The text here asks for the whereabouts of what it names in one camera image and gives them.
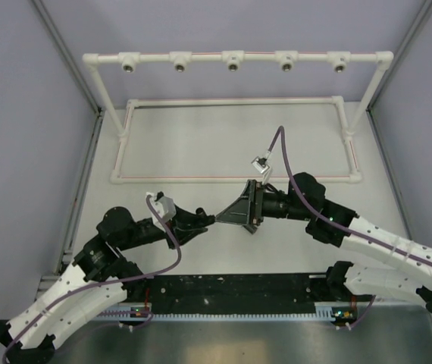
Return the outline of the small black water faucet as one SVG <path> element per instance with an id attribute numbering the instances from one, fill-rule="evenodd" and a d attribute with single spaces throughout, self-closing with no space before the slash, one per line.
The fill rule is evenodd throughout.
<path id="1" fill-rule="evenodd" d="M 202 207 L 198 207 L 196 209 L 196 216 L 198 218 L 210 218 L 211 217 L 211 215 L 208 215 Z"/>

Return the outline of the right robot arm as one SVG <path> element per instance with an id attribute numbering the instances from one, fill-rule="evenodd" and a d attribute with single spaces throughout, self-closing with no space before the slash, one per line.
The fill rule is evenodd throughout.
<path id="1" fill-rule="evenodd" d="M 265 218 L 304 221 L 305 232 L 314 240 L 386 265 L 381 269 L 336 262 L 327 271 L 327 291 L 334 299 L 351 294 L 386 297 L 423 306 L 432 314 L 432 248 L 384 230 L 325 193 L 325 186 L 305 172 L 290 178 L 287 192 L 248 180 L 216 221 L 242 226 L 251 234 Z"/>

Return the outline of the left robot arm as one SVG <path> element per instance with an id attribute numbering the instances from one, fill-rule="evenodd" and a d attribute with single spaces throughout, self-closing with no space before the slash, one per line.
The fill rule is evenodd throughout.
<path id="1" fill-rule="evenodd" d="M 109 209 L 96 235 L 56 282 L 21 314 L 0 320 L 3 363 L 47 363 L 71 335 L 107 308 L 140 299 L 149 275 L 128 261 L 124 250 L 164 240 L 179 251 L 215 222 L 202 208 L 188 212 L 166 198 L 149 210 L 151 217 L 135 221 L 124 207 Z"/>

